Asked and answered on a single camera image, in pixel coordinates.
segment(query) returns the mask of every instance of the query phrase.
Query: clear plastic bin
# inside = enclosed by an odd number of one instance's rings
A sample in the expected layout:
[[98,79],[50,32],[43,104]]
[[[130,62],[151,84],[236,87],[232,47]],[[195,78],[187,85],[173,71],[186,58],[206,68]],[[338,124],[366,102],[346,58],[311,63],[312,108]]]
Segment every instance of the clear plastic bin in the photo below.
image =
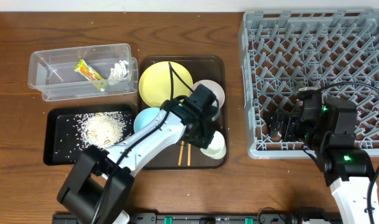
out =
[[[104,80],[88,81],[74,71],[80,59],[94,68]],[[108,80],[110,69],[119,60],[129,62],[128,74]],[[104,91],[94,84],[103,83]],[[74,47],[34,52],[30,58],[28,85],[43,93],[43,100],[72,100],[96,96],[123,95],[138,90],[138,63],[131,58],[128,44]]]

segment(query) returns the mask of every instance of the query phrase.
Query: white wall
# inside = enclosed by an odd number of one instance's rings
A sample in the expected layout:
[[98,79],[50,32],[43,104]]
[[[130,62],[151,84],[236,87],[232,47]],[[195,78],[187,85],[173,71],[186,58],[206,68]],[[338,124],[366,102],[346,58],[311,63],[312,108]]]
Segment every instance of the white wall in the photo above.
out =
[[0,11],[243,12],[379,8],[379,0],[0,0]]

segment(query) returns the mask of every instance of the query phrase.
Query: green light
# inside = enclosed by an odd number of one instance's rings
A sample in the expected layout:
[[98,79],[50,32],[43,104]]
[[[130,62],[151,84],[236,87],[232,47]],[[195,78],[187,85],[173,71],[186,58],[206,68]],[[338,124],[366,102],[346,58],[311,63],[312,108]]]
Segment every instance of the green light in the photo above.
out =
[[345,161],[351,161],[351,158],[349,156],[344,156]]

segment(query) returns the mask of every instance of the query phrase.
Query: wooden table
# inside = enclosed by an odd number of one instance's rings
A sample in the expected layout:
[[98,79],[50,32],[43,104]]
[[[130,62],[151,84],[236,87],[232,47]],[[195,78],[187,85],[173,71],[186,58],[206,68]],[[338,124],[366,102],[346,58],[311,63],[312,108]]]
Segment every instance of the wooden table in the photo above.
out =
[[[227,163],[216,170],[142,171],[127,211],[240,214],[267,206],[313,206],[337,212],[310,159],[254,160],[247,155],[237,39],[241,19],[242,13],[1,13],[0,223],[50,223],[54,213],[66,212],[56,196],[71,166],[42,161],[51,109],[136,97],[45,102],[41,92],[27,86],[31,53],[115,43],[128,43],[139,62],[150,55],[217,55],[226,71]],[[375,167],[378,161],[373,159]]]

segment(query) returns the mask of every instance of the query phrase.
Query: white crumpled item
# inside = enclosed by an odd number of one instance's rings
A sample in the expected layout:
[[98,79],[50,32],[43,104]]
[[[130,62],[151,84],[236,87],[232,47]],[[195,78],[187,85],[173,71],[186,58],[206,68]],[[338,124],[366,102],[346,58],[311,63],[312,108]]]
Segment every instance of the white crumpled item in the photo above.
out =
[[114,79],[122,79],[128,75],[128,62],[126,60],[120,60],[119,63],[115,64],[114,68],[110,69],[110,75],[108,77],[109,85],[115,85],[120,82],[120,80],[111,81]]

